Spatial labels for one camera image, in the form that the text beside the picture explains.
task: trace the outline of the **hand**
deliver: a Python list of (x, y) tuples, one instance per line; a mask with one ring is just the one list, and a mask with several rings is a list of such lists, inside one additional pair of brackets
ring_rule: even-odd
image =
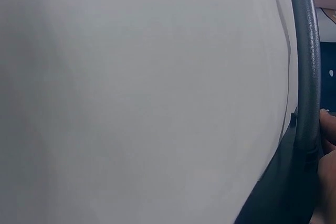
[(326, 155), (319, 162), (319, 177), (322, 184), (321, 203), (314, 214), (311, 223), (336, 223), (336, 117), (326, 110), (320, 111), (322, 147)]

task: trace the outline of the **black handle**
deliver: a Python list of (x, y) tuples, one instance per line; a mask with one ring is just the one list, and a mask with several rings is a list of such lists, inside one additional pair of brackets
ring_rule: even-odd
[(299, 96), (295, 145), (313, 150), (319, 136), (320, 38), (313, 0), (292, 0), (298, 47)]
[(299, 96), (272, 160), (235, 224), (307, 224), (319, 197), (320, 42), (313, 0), (292, 0)]

